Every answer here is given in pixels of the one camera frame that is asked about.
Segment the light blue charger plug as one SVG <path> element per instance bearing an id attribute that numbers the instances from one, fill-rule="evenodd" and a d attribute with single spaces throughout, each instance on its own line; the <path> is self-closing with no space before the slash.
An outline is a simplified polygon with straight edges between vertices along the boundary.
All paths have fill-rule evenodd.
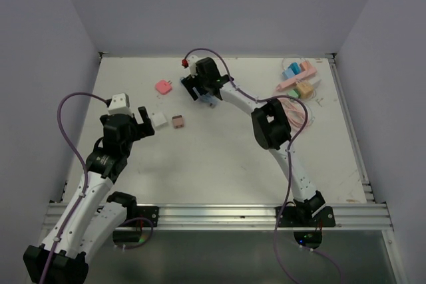
<path id="1" fill-rule="evenodd" d="M 295 76 L 295 73 L 291 68 L 285 69 L 282 74 L 286 80 L 291 79 Z"/>

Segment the aluminium front rail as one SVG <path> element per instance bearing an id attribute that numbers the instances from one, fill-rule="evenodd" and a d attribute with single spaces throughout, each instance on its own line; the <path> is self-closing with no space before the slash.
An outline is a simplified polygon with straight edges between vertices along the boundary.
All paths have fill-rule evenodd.
<path id="1" fill-rule="evenodd" d="M 162 231 L 272 231 L 275 204 L 139 204 Z M 332 212 L 307 227 L 289 225 L 280 231 L 383 231 L 393 224 L 385 204 L 332 204 Z"/>

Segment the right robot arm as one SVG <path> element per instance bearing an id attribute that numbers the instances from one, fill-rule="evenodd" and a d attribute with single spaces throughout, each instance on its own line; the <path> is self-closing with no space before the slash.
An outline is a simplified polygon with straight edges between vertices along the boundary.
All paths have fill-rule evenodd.
<path id="1" fill-rule="evenodd" d="M 270 152 L 287 176 L 295 203 L 290 211 L 303 226 L 313 225 L 325 208 L 325 200 L 296 158 L 292 148 L 296 135 L 291 133 L 282 103 L 277 98 L 259 99 L 243 92 L 230 75 L 220 74 L 210 57 L 185 58 L 182 66 L 190 70 L 182 84 L 194 100 L 211 94 L 250 116 L 256 142 Z"/>

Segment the blue cube socket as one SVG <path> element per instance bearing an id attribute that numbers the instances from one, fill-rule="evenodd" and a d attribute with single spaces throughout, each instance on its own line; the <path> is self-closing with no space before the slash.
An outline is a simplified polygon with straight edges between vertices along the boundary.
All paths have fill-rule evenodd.
<path id="1" fill-rule="evenodd" d="M 292 64 L 290 64 L 290 65 L 289 65 L 289 69 L 291 69 L 291 70 L 292 70 L 292 72 L 293 72 L 295 75 L 300 74 L 300 73 L 302 72 L 302 70 L 301 70 L 301 68 L 300 68 L 300 66 L 299 66 L 299 64 L 298 64 L 298 63 L 292 63 Z"/>

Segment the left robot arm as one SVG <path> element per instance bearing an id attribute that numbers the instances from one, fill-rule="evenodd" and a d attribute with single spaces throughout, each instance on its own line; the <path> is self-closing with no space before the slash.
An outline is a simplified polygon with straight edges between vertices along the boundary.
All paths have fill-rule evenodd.
<path id="1" fill-rule="evenodd" d="M 84 283 L 91 260 L 113 231 L 138 221 L 136 198 L 111 192 L 132 145 L 155 133 L 145 107 L 138 112 L 141 123 L 130 111 L 101 116 L 103 136 L 87 157 L 75 194 L 43 241 L 24 252 L 33 283 Z"/>

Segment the pink power strip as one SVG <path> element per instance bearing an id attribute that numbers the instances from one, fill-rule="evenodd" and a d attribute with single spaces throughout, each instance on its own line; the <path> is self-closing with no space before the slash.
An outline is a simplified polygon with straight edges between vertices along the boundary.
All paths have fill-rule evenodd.
<path id="1" fill-rule="evenodd" d="M 300 74 L 295 75 L 293 78 L 284 80 L 280 82 L 276 86 L 276 91 L 283 92 L 284 90 L 293 87 L 296 85 L 297 82 L 302 80 L 307 80 L 317 74 L 317 68 L 315 68 L 309 61 L 303 61 L 301 63 L 298 63 L 302 72 Z"/>

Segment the green charger plug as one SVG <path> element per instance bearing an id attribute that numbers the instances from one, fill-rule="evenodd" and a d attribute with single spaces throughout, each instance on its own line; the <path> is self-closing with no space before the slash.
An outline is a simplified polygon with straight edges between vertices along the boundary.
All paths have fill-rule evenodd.
<path id="1" fill-rule="evenodd" d="M 292 96 L 294 98 L 300 98 L 300 94 L 296 89 L 288 91 L 287 95 Z"/>

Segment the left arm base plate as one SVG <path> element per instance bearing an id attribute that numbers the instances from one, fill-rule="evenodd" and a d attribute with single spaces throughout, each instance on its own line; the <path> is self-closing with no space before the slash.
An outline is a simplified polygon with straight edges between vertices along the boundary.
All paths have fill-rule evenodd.
<path id="1" fill-rule="evenodd" d="M 120 227 L 157 227 L 160 216 L 158 206 L 137 206 L 135 211 Z"/>

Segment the yellow cube socket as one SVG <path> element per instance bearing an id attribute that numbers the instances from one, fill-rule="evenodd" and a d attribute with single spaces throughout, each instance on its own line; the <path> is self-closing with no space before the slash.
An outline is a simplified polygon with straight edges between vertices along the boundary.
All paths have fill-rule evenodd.
<path id="1" fill-rule="evenodd" d="M 307 99 L 314 93 L 314 87 L 308 82 L 297 83 L 296 90 L 302 99 Z"/>

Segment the pink adapter plug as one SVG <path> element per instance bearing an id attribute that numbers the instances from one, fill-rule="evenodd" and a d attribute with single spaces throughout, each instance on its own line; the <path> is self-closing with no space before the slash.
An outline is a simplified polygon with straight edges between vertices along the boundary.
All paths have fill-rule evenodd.
<path id="1" fill-rule="evenodd" d="M 165 95 L 172 90 L 172 82 L 162 79 L 158 81 L 154 87 L 158 93 L 160 93 L 161 95 Z"/>

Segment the light blue power strip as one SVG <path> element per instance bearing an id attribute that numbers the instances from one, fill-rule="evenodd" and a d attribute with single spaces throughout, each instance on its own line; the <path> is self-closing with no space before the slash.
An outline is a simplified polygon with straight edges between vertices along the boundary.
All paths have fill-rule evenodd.
<path id="1" fill-rule="evenodd" d="M 204 90 L 198 85 L 197 80 L 188 77 L 180 78 L 181 85 L 187 90 L 189 95 L 192 97 L 194 101 L 200 101 L 207 104 L 209 107 L 214 108 L 217 105 L 217 100 L 214 96 L 212 96 L 209 92 Z"/>

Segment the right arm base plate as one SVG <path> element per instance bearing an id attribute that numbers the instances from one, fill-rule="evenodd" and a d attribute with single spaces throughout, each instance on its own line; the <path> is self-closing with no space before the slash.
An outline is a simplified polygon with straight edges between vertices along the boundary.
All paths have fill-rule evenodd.
<path id="1" fill-rule="evenodd" d="M 296 206 L 286 206 L 280 213 L 281 206 L 275 207 L 278 227 L 335 227 L 333 208 L 325 206 L 316 215 L 304 214 Z"/>

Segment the white USB charger plug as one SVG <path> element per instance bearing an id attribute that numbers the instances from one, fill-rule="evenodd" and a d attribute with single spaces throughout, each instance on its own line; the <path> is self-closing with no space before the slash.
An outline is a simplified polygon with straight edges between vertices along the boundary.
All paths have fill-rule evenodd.
<path id="1" fill-rule="evenodd" d="M 168 124 L 167 118 L 163 112 L 152 113 L 151 120 L 155 128 L 162 128 Z"/>

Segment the brown pink USB charger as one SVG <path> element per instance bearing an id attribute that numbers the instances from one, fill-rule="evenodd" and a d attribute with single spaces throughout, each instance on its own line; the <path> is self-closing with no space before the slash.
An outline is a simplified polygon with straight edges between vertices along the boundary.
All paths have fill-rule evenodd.
<path id="1" fill-rule="evenodd" d="M 172 117 L 172 125 L 175 129 L 184 127 L 184 117 L 182 115 L 177 115 Z"/>

